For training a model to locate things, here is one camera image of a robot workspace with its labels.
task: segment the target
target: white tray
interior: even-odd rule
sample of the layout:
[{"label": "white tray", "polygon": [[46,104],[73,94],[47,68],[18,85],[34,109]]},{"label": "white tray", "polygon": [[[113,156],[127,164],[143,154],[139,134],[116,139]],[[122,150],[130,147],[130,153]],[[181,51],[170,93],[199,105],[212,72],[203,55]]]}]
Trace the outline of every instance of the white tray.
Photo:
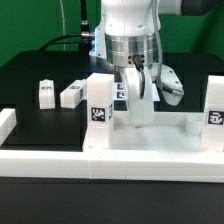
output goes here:
[{"label": "white tray", "polygon": [[185,132],[189,113],[156,113],[150,127],[128,125],[115,113],[110,150],[0,150],[0,176],[224,182],[224,154],[201,152],[200,136]]}]

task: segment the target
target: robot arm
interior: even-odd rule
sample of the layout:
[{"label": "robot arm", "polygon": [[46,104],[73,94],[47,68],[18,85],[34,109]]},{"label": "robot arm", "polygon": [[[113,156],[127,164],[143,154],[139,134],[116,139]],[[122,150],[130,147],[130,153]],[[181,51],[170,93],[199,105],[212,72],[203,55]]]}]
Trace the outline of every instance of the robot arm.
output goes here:
[{"label": "robot arm", "polygon": [[177,105],[183,96],[182,85],[174,71],[162,65],[158,14],[188,15],[191,8],[203,3],[212,6],[211,3],[217,3],[217,0],[189,2],[192,1],[102,0],[101,23],[96,29],[96,48],[90,56],[102,59],[101,62],[106,59],[120,72],[130,120],[135,126],[148,125],[154,119],[151,82],[155,81],[155,74],[158,74],[157,86],[169,104]]}]

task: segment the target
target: white box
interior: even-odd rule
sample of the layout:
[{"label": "white box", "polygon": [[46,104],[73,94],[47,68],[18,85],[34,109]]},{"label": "white box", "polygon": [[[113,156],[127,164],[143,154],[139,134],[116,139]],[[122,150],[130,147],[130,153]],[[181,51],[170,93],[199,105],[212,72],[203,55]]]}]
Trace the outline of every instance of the white box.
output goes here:
[{"label": "white box", "polygon": [[54,81],[47,79],[40,81],[39,104],[40,109],[55,108]]},{"label": "white box", "polygon": [[60,94],[61,107],[76,108],[86,96],[86,88],[87,81],[84,79],[73,82]]},{"label": "white box", "polygon": [[0,146],[16,126],[15,109],[3,109],[0,113]]},{"label": "white box", "polygon": [[114,76],[92,74],[87,79],[88,144],[91,148],[110,148],[114,127]]},{"label": "white box", "polygon": [[201,150],[224,151],[224,77],[209,76]]}]

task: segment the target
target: black and white tag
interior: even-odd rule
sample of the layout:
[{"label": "black and white tag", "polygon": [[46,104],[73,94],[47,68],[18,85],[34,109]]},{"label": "black and white tag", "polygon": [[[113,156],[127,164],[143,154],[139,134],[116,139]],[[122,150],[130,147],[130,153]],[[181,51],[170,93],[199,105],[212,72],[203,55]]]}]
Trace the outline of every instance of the black and white tag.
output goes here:
[{"label": "black and white tag", "polygon": [[125,101],[124,87],[121,82],[114,83],[114,100]]},{"label": "black and white tag", "polygon": [[80,90],[80,100],[83,98],[83,89]]},{"label": "black and white tag", "polygon": [[224,110],[208,109],[206,126],[224,128]]},{"label": "black and white tag", "polygon": [[113,117],[113,104],[109,107],[89,106],[89,122],[96,124],[108,124]]},{"label": "black and white tag", "polygon": [[76,86],[76,85],[71,85],[70,86],[70,89],[76,89],[76,90],[78,90],[80,88],[81,88],[81,86]]},{"label": "black and white tag", "polygon": [[42,90],[51,90],[51,86],[43,86]]}]

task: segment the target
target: black table surface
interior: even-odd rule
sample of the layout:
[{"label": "black table surface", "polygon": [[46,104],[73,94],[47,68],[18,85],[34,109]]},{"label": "black table surface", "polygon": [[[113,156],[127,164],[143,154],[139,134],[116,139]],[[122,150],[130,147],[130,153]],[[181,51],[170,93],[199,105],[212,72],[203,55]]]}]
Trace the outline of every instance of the black table surface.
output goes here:
[{"label": "black table surface", "polygon": [[[165,54],[183,83],[177,107],[162,99],[159,111],[203,111],[208,75],[224,75],[224,63],[204,54]],[[75,52],[28,51],[0,68],[0,109],[16,108],[18,125],[4,149],[80,151],[86,129],[86,102],[75,110],[60,108],[59,93],[93,72],[113,67],[88,61]],[[39,81],[51,79],[56,109],[40,111]],[[116,102],[116,108],[125,105]],[[0,223],[224,223],[224,185],[158,181],[0,178]]]}]

